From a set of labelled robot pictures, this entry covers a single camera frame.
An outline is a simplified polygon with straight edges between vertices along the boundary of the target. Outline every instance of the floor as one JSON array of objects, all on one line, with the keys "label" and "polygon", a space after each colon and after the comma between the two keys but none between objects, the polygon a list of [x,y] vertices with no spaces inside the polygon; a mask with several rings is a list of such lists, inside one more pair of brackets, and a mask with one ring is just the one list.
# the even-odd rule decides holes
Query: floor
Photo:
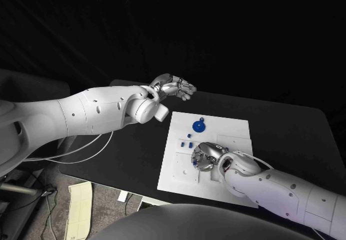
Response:
[{"label": "floor", "polygon": [[[85,182],[81,179],[69,177],[59,173],[59,164],[53,163],[43,171],[40,178],[46,184],[52,184],[58,188],[56,207],[52,212],[52,229],[58,240],[64,240],[65,227],[69,215],[69,185]],[[114,221],[126,216],[126,203],[118,201],[121,191],[92,183],[92,212],[91,212],[91,229],[89,235],[95,235]],[[49,204],[55,205],[55,195],[48,197]],[[127,204],[127,215],[134,213],[141,203],[141,196],[133,195]],[[42,199],[38,204],[38,212],[33,217],[32,224],[27,228],[23,240],[39,240],[45,223],[49,215],[46,200]],[[53,240],[49,227],[43,235],[45,240]]]}]

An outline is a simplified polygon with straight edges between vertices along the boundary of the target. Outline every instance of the black curtain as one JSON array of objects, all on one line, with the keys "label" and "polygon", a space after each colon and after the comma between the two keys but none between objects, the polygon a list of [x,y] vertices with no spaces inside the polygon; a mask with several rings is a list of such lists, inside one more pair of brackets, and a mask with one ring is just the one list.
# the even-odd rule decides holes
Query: black curtain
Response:
[{"label": "black curtain", "polygon": [[200,91],[319,108],[346,159],[346,19],[299,9],[2,0],[0,68],[65,81],[71,94],[170,73]]}]

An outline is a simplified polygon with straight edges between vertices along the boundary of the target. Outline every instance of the metallic robot hand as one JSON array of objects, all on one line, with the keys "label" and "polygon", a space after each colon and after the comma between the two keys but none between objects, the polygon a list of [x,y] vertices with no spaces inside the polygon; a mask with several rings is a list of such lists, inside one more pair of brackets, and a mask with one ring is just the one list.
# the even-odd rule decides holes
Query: metallic robot hand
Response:
[{"label": "metallic robot hand", "polygon": [[160,75],[150,83],[151,88],[159,93],[160,101],[169,96],[177,96],[182,100],[189,100],[198,88],[182,78],[169,73]]}]

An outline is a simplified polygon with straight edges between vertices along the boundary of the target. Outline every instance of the white cable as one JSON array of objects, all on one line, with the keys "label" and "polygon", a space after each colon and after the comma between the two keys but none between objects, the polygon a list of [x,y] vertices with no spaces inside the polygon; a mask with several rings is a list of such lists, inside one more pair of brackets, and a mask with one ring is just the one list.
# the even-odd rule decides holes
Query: white cable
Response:
[{"label": "white cable", "polygon": [[[87,148],[97,141],[97,139],[101,137],[101,135],[98,135],[98,137],[87,145],[84,145],[81,148],[78,148],[77,150],[74,150],[74,151],[71,151],[71,152],[68,152],[65,154],[61,154],[61,155],[56,155],[56,156],[51,156],[51,157],[48,157],[48,159],[59,158],[59,157],[66,156],[66,155],[75,153],[77,151],[82,150],[84,148]],[[25,160],[25,162],[40,161],[40,160],[45,160],[45,159],[40,158],[40,157],[33,157],[33,158],[27,158]]]},{"label": "white cable", "polygon": [[51,227],[51,232],[52,232],[53,239],[56,240],[56,234],[55,234],[53,228],[52,228],[52,213],[51,213],[51,206],[49,206],[49,196],[45,196],[45,200],[46,200],[46,205],[48,205],[48,210],[49,210],[48,211],[49,212],[49,227]]},{"label": "white cable", "polygon": [[[111,141],[113,135],[114,135],[114,132],[111,132],[111,134],[110,134],[108,142]],[[39,158],[38,161],[39,161],[39,160],[48,160],[48,161],[52,161],[52,162],[59,163],[59,164],[78,164],[78,163],[81,163],[81,162],[89,160],[91,158],[94,158],[94,157],[101,153],[101,151],[105,149],[105,147],[107,147],[107,145],[108,145],[108,142],[107,142],[107,144],[104,145],[102,149],[98,151],[98,153],[94,154],[91,157],[88,157],[87,159],[84,159],[84,160],[81,160],[81,161],[75,161],[75,162],[62,162],[62,161],[55,161],[55,160],[52,160],[52,159],[49,159],[49,158]]]},{"label": "white cable", "polygon": [[274,169],[274,167],[273,167],[264,160],[261,160],[260,158],[248,155],[245,152],[237,150],[237,151],[234,151],[234,153],[235,153],[235,154],[239,154],[241,156],[242,156],[242,155],[248,156],[250,158],[252,158],[252,159],[255,159],[258,162],[261,162],[270,169]]},{"label": "white cable", "polygon": [[[314,230],[314,228],[311,228],[313,230]],[[317,231],[314,230],[314,232],[317,233]],[[317,233],[317,235],[320,236],[320,238],[323,239],[323,240],[326,240],[324,238],[323,238],[323,236]]]}]

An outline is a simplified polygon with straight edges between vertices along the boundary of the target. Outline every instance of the black table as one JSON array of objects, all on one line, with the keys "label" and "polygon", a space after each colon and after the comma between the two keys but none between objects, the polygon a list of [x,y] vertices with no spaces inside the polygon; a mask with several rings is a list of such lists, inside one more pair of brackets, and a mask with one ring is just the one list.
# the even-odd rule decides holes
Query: black table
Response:
[{"label": "black table", "polygon": [[[114,80],[111,86],[147,85]],[[170,96],[162,102],[170,114],[163,122],[151,119],[131,124],[113,133],[104,151],[88,161],[61,164],[61,173],[97,184],[126,190],[169,203],[202,204],[231,209],[314,235],[313,230],[275,216],[265,209],[157,190],[172,112],[248,120],[254,155],[280,171],[296,175],[317,186],[346,195],[346,168],[339,154],[329,122],[316,108],[274,103],[208,92],[196,92],[182,101]],[[92,141],[95,136],[78,136],[71,150]],[[110,133],[64,161],[91,157],[104,147]]]}]

